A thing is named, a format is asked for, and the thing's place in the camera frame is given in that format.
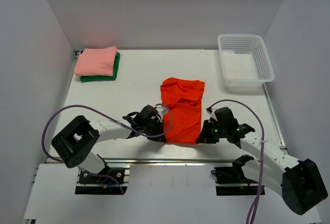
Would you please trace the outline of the white plastic basket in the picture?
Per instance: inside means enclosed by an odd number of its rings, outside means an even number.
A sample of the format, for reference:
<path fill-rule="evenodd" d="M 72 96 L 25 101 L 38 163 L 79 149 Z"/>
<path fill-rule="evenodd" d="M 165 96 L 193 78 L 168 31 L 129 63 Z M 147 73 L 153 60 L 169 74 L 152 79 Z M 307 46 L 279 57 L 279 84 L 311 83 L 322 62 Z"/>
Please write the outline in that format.
<path fill-rule="evenodd" d="M 257 88 L 275 78 L 264 40 L 258 35 L 218 36 L 222 74 L 229 88 Z"/>

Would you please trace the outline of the orange t-shirt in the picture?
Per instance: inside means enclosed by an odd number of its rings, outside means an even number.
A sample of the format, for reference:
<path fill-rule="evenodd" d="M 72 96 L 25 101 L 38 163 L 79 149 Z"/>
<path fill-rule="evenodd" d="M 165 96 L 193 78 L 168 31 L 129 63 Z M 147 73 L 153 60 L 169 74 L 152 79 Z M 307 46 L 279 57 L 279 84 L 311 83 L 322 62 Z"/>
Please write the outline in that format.
<path fill-rule="evenodd" d="M 195 144 L 202 125 L 205 82 L 168 78 L 160 86 L 162 104 L 171 112 L 163 117 L 168 144 Z"/>

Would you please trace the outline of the folded green t-shirt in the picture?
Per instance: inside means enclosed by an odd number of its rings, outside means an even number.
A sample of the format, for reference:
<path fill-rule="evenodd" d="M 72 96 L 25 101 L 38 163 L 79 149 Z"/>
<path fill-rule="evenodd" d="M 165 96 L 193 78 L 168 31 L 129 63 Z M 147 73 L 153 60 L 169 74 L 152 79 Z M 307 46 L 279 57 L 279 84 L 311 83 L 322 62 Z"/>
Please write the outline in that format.
<path fill-rule="evenodd" d="M 80 81 L 81 82 L 115 81 L 118 75 L 119 64 L 120 64 L 120 53 L 117 53 L 114 59 L 112 76 L 102 76 L 102 75 L 81 76 Z"/>

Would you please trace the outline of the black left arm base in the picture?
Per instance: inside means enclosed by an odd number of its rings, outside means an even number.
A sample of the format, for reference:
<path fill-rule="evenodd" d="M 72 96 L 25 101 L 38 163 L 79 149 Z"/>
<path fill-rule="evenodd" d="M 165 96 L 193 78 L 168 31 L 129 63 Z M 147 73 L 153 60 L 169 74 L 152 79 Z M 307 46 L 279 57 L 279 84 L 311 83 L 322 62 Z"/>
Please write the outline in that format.
<path fill-rule="evenodd" d="M 75 195 L 124 195 L 128 188 L 129 168 L 107 165 L 98 174 L 79 169 Z"/>

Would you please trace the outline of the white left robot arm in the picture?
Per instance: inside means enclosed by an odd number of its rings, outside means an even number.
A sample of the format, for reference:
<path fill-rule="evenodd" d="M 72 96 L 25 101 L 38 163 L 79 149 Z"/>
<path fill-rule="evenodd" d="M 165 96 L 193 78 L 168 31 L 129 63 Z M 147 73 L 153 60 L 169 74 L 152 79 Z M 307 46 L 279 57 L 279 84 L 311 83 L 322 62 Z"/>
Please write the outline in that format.
<path fill-rule="evenodd" d="M 52 146 L 63 160 L 67 168 L 79 167 L 87 173 L 104 175 L 109 169 L 107 163 L 91 150 L 98 142 L 132 139 L 139 131 L 151 141 L 166 142 L 163 134 L 162 117 L 166 111 L 151 108 L 141 112 L 133 112 L 124 116 L 130 129 L 112 121 L 90 122 L 83 115 L 75 117 L 53 139 Z"/>

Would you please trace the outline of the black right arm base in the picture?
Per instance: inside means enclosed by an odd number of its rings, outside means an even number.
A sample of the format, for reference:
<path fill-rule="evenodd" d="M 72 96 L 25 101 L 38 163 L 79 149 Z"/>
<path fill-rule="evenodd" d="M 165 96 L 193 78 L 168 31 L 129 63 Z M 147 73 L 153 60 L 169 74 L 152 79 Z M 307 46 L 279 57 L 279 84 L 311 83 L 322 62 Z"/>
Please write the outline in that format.
<path fill-rule="evenodd" d="M 210 173 L 215 177 L 217 196 L 256 196 L 258 182 L 245 177 L 242 167 L 254 162 L 250 155 L 243 155 L 231 166 L 215 167 Z"/>

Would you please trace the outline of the folded pink t-shirt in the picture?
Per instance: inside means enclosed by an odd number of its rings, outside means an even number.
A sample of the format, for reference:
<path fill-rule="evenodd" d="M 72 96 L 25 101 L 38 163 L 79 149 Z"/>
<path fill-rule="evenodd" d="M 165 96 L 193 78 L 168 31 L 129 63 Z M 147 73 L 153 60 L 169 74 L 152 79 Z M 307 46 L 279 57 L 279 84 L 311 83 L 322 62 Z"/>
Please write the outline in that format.
<path fill-rule="evenodd" d="M 113 65 L 118 47 L 84 49 L 74 68 L 76 76 L 113 76 Z"/>

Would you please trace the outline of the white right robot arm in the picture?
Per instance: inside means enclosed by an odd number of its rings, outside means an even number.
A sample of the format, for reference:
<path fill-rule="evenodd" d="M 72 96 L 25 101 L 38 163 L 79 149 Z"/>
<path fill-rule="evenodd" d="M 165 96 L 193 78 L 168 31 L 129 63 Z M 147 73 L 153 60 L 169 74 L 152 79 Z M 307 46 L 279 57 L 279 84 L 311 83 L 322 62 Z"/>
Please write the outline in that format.
<path fill-rule="evenodd" d="M 328 192 L 315 162 L 290 156 L 269 142 L 263 142 L 247 124 L 221 126 L 203 122 L 198 143 L 216 143 L 226 139 L 246 153 L 230 167 L 216 167 L 211 174 L 218 184 L 258 181 L 280 195 L 290 210 L 303 215 L 328 197 Z"/>

